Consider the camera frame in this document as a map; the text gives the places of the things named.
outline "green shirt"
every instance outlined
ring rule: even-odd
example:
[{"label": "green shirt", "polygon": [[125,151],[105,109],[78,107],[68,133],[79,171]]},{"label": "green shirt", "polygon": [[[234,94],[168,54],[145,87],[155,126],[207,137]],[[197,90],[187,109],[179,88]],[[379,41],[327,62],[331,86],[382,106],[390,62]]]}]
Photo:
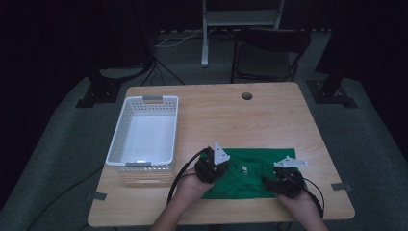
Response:
[{"label": "green shirt", "polygon": [[203,199],[271,198],[262,182],[262,176],[276,179],[275,162],[286,157],[295,158],[294,149],[224,148],[231,156],[225,174],[203,195]]}]

